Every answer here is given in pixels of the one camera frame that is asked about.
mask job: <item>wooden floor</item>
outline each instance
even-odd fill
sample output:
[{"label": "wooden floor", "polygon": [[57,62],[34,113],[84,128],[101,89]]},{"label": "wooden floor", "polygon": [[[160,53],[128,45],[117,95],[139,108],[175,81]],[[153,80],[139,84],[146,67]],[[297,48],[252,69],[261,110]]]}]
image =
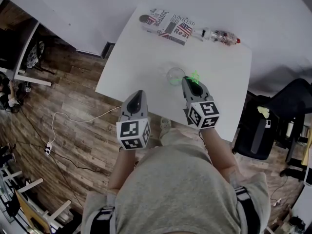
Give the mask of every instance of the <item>wooden floor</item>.
[{"label": "wooden floor", "polygon": [[[10,114],[3,110],[0,111],[1,143],[9,142],[14,145],[16,141],[21,141],[44,147],[54,137],[51,123],[55,112],[66,113],[74,120],[89,120],[121,105],[121,102],[95,92],[106,60],[78,54],[69,45],[59,42],[48,45],[42,66],[56,74],[51,75],[35,70],[31,72],[32,76],[36,74],[53,82],[53,85],[47,87],[32,84],[32,91],[25,98],[22,107],[22,111],[36,128],[44,143],[22,111]],[[57,137],[53,143],[53,150],[72,160],[77,166],[102,173],[77,168],[70,161],[55,154],[46,156],[41,147],[17,143],[14,150],[17,165],[26,177],[32,180],[40,177],[44,179],[44,182],[34,191],[38,193],[39,200],[50,212],[55,211],[68,199],[72,201],[72,208],[82,212],[81,205],[84,204],[88,191],[105,193],[109,174],[118,155],[119,144],[115,127],[118,115],[119,109],[89,123],[75,123],[69,121],[64,115],[57,115],[54,121]],[[160,132],[160,117],[152,114],[150,116],[153,136],[149,145],[155,146],[159,144],[157,139]],[[173,126],[201,141],[193,129],[176,123]],[[274,147],[265,161],[256,161],[240,155],[236,157],[244,175],[266,173],[270,193],[285,182],[285,177],[279,177],[279,172],[285,167],[285,150]],[[72,189],[68,187],[61,172]],[[282,206],[272,208],[270,222],[283,214],[287,204],[295,201],[301,188],[302,183],[288,178],[285,186],[273,195],[274,199],[282,198]]]}]

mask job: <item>black office chair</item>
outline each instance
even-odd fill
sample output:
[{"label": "black office chair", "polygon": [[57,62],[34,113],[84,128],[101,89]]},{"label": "black office chair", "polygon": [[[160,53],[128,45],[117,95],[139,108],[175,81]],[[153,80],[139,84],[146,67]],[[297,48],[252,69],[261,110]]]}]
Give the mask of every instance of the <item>black office chair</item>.
[{"label": "black office chair", "polygon": [[[258,112],[257,106],[270,110],[268,119]],[[312,113],[312,87],[304,79],[292,81],[272,98],[253,97],[243,112],[233,152],[265,160],[275,140],[280,141],[282,147],[293,149],[303,127],[304,115],[309,113]],[[271,121],[270,128],[266,128],[267,120]],[[287,138],[279,124],[289,121],[294,125]]]}]

